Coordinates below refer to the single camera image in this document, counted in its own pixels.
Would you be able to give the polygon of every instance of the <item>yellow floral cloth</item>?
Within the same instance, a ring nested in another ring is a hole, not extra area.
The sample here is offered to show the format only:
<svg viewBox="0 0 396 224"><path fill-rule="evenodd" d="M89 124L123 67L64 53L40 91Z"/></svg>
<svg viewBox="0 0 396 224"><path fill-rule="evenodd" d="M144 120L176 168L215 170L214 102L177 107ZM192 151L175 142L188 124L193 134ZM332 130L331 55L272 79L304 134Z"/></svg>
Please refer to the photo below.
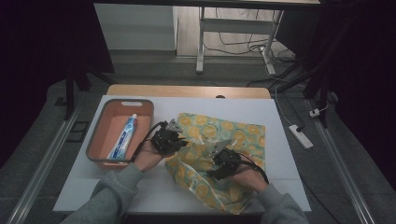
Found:
<svg viewBox="0 0 396 224"><path fill-rule="evenodd" d="M193 192L205 205L232 214L240 214L248 204L252 190L226 178L216 180L206 171L216 165L209 152L217 142L231 140L228 149L249 156L264 169L265 127L262 125L181 113L177 123L180 134L189 143L165 165L176 183Z"/></svg>

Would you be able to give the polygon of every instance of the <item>sleeve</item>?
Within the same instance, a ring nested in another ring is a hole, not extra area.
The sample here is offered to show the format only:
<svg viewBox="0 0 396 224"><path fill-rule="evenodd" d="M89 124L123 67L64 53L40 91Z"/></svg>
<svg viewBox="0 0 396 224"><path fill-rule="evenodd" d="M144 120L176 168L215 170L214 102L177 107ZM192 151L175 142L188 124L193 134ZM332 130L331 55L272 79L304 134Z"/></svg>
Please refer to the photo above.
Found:
<svg viewBox="0 0 396 224"><path fill-rule="evenodd" d="M258 199L265 208L261 224L308 223L297 202L288 193L280 194L272 184L258 194Z"/></svg>
<svg viewBox="0 0 396 224"><path fill-rule="evenodd" d="M132 163L118 174L108 173L98 182L88 202L67 217L65 223L114 223L128 209L137 193L141 173Z"/></svg>

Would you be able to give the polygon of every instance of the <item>hand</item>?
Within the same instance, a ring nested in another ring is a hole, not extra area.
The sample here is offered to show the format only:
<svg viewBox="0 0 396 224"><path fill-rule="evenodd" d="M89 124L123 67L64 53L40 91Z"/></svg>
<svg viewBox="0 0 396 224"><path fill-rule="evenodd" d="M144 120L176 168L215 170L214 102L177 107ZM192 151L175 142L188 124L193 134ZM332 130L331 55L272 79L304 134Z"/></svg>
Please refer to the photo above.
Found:
<svg viewBox="0 0 396 224"><path fill-rule="evenodd" d="M242 160L249 161L245 157L242 157ZM239 165L238 170L231 176L231 180L242 186L254 189L256 192L261 192L268 187L260 172L245 164Z"/></svg>
<svg viewBox="0 0 396 224"><path fill-rule="evenodd" d="M164 156L160 154L157 150L155 150L150 141L147 141L143 145L139 154L137 154L136 159L134 160L134 165L137 167L137 169L144 173L147 170L155 167L163 158L172 155Z"/></svg>

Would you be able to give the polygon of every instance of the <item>cable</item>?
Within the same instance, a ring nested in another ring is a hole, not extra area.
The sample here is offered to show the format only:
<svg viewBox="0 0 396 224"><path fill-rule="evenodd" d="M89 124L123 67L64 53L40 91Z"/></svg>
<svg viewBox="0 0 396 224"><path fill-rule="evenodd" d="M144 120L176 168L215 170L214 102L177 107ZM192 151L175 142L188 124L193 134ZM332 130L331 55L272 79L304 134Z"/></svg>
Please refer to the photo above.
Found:
<svg viewBox="0 0 396 224"><path fill-rule="evenodd" d="M249 48L251 51L254 51L254 49L259 49L259 48L261 48L261 47L263 47L263 48L265 49L265 44L262 43L262 44L260 44L260 45L252 45L252 46L249 46L248 48ZM264 51L264 49L260 49L260 50L254 51L254 52L262 53L262 52Z"/></svg>
<svg viewBox="0 0 396 224"><path fill-rule="evenodd" d="M226 50L222 50L222 49L210 49L210 48L208 48L206 45L205 45L205 43L203 43L204 44L204 47L206 48L206 49L208 49L208 50L215 50L215 51L220 51L220 52L223 52L223 53L228 53L228 54L233 54L233 55L241 55L241 54L247 54L247 53L250 53L250 52L258 52L258 51L253 51L253 50L248 50L248 51L245 51L245 52L238 52L238 53L233 53L233 52L230 52L230 51L226 51Z"/></svg>
<svg viewBox="0 0 396 224"><path fill-rule="evenodd" d="M276 99L276 105L278 106L280 112L282 113L283 117L285 118L285 120L291 125L290 121L286 118L286 116L284 115L281 107L279 106L279 103L277 102L277 96L276 96L276 91L277 88L279 86L276 86L275 88L275 99ZM312 192L312 195L317 199L317 201L320 203L320 205L329 213L329 215L339 224L341 224L341 222L332 214L332 212L330 212L330 210L323 204L323 202L318 198L318 196L314 193L314 191L309 188L309 186L306 184L305 180L303 179L303 177L300 175L301 180L304 182L305 186Z"/></svg>
<svg viewBox="0 0 396 224"><path fill-rule="evenodd" d="M299 126L297 128L297 132L299 133L302 129L305 128L305 122L303 121L303 119L300 117L300 115L298 114L297 110L294 108L294 106L291 104L289 98L286 96L286 94L283 92L283 95L285 96L285 99L288 101L289 105L291 106L291 108L293 109L295 115L297 116L297 118L300 120L300 122L302 123L302 126Z"/></svg>
<svg viewBox="0 0 396 224"><path fill-rule="evenodd" d="M291 126L292 124L291 124L291 122L286 118L286 116L285 116L285 114L283 113L283 110L282 110L282 107L280 107L280 105L279 105L279 102L277 101L277 88L278 88L279 86L276 86L276 88L275 88L275 103L276 103L276 105L277 105L277 107L279 108L279 110L280 110L280 113L282 114L282 116L283 116L283 118L285 118L285 120L288 122L288 124Z"/></svg>
<svg viewBox="0 0 396 224"><path fill-rule="evenodd" d="M221 15L220 15L220 16L218 15L218 10L219 10L219 8L216 7L216 9L215 9L216 18L221 18ZM241 15L246 14L247 11L250 11L250 9L244 10L244 11L242 12ZM258 16L259 16L259 10L257 9L256 20L257 20ZM257 43L257 42L263 42L263 41L268 40L268 39L263 39L263 40L253 40L253 41L252 41L252 40L251 40L252 37L253 37L253 34L250 35L249 41L234 42L234 43L225 43L225 42L222 40L222 38L221 38L221 33L219 33L219 39L220 39L220 42L221 42L223 45L241 45L241 44L247 44L247 48L248 48L248 49L249 49L249 44L250 44L250 43Z"/></svg>
<svg viewBox="0 0 396 224"><path fill-rule="evenodd" d="M134 162L134 160L136 159L137 155L140 153L140 151L142 150L143 145L145 144L145 142L147 141L147 139L149 138L149 136L151 135L151 133L158 127L158 126L163 126L165 124L164 121L160 121L157 124L155 124L146 134L145 138L143 139L143 141L139 144L139 146L137 146L136 150L134 151L134 155L131 158L131 162Z"/></svg>
<svg viewBox="0 0 396 224"><path fill-rule="evenodd" d="M214 83L214 82L212 82L212 81L207 81L206 83L212 84L213 86L221 87L219 84L216 84L216 83Z"/></svg>
<svg viewBox="0 0 396 224"><path fill-rule="evenodd" d="M290 82L289 80L284 79L284 77L288 76L288 75L290 74L290 72L293 71L293 70L297 67L297 65L298 65L297 63L294 63L293 65L291 65L285 72L283 72L283 73L280 75L281 78L278 78L278 77L272 77L272 78L273 78L273 79L276 79L276 80L278 80L278 81ZM266 74L267 74L268 77L271 77L271 75L268 73L267 70L265 70L265 72L266 72ZM276 83L277 83L277 81L275 81L275 82L268 88L268 91L271 91L271 88L272 88Z"/></svg>
<svg viewBox="0 0 396 224"><path fill-rule="evenodd" d="M265 182L266 182L267 184L270 184L270 182L269 182L269 180L268 180L267 174L264 172L264 170L263 170L260 166L256 165L256 163L254 163L254 161L252 161L251 159L249 159L249 158L248 158L247 156L245 156L244 154L241 154L241 153L237 153L237 154L246 157L246 158L247 158L248 160L250 160L251 162L248 162L248 161L239 161L239 160L229 160L229 161L230 161L230 162L236 162L236 163L239 163L239 164L244 164L244 165L250 166L250 167L253 168L255 171L260 172L260 174L261 174L262 177L264 178Z"/></svg>
<svg viewBox="0 0 396 224"><path fill-rule="evenodd" d="M285 60L285 59L282 59L282 58L279 56L280 53L285 52L285 51L287 51L287 50L289 50L289 49L282 49L280 52L277 53L277 56L275 56L275 55L274 55L274 52L273 52L272 50L270 50L270 53L272 54L272 56L269 55L269 57L270 57L272 60L274 60L274 62L279 63L279 64L282 64L282 63L296 63L297 60L295 60L294 58L286 58L287 60Z"/></svg>
<svg viewBox="0 0 396 224"><path fill-rule="evenodd" d="M288 75L289 72L291 72L291 71L294 69L293 66L294 66L294 64L292 64L290 67L288 67L288 69L286 69L286 71L284 71L283 73L281 73L281 74L279 75L279 77L284 77L284 76ZM281 81L287 81L287 80L282 79L282 78L271 77L271 76L268 74L268 71L266 70L266 68L265 68L265 73L267 74L267 76L268 76L269 78L263 78L263 79L259 79L259 80L249 81L249 82L247 83L246 87L249 87L249 86L250 86L251 84L253 84L253 83L260 83L260 82L269 81L269 80L273 80L273 79L281 80ZM271 84L271 86L270 86L269 88L267 88L267 89L270 90L274 85L275 85L275 82L274 82L273 84Z"/></svg>
<svg viewBox="0 0 396 224"><path fill-rule="evenodd" d="M324 107L323 109L319 110L319 112L321 112L321 111L327 109L327 107L329 107L329 101L327 101L326 107Z"/></svg>

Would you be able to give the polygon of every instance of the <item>gray floor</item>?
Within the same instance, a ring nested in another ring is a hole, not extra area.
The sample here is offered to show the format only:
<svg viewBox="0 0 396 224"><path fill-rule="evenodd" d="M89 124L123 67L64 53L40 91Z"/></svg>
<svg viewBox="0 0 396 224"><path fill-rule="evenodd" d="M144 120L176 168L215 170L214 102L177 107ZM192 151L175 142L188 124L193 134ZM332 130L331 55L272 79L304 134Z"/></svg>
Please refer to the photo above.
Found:
<svg viewBox="0 0 396 224"><path fill-rule="evenodd" d="M195 60L191 58L169 55L154 57L153 55L118 54L113 55L113 60L116 74L110 76L119 83L245 87L251 80L268 78L264 73L263 62L260 59L206 58L205 72L200 76L195 74ZM288 66L289 64L279 64L276 66L276 71L280 73ZM100 98L106 93L109 86L97 77L89 75L89 78L92 88L88 92L88 101L84 104L77 121L90 122L92 120ZM268 88L272 83L273 80L270 80L252 86ZM335 172L334 165L318 135L314 121L308 116L309 110L302 97L302 90L303 88L296 86L286 92L287 98L283 94L278 94L277 100L285 115L281 118L291 152L300 175L306 182L304 184L305 192L312 208L312 212L306 213L306 215L310 223L337 223L326 211L327 208L340 223L361 223L339 175ZM59 129L65 111L64 106L55 105L59 97L65 97L64 82L49 88L48 101L40 116L29 133L25 135L14 155L0 170L0 223L7 222L35 168ZM379 172L359 141L337 117L333 107L334 104L331 103L328 108L328 129L376 223L395 223L395 191ZM303 132L315 145L310 150L303 149L287 130L289 124L285 118L291 123L301 125L302 122L296 113L304 121ZM78 140L80 137L78 133L68 135L69 140ZM80 146L80 142L65 142L25 223L59 223L64 218L63 214L52 212L52 207L62 190ZM170 222L167 219L162 220L162 223ZM140 219L136 223L147 222Z"/></svg>

